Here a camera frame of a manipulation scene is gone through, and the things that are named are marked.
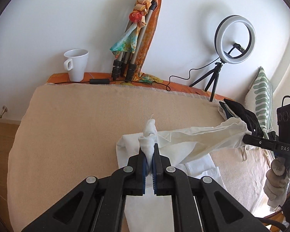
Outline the grey knitted gloved hand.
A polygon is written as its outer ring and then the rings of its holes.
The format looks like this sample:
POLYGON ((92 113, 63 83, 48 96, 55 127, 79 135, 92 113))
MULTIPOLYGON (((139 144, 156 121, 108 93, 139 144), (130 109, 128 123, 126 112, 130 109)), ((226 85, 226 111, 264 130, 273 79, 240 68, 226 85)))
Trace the grey knitted gloved hand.
POLYGON ((286 167, 285 162, 285 158, 277 157, 266 173, 264 192, 268 197, 268 206, 273 209, 283 206, 290 195, 290 166, 286 167))

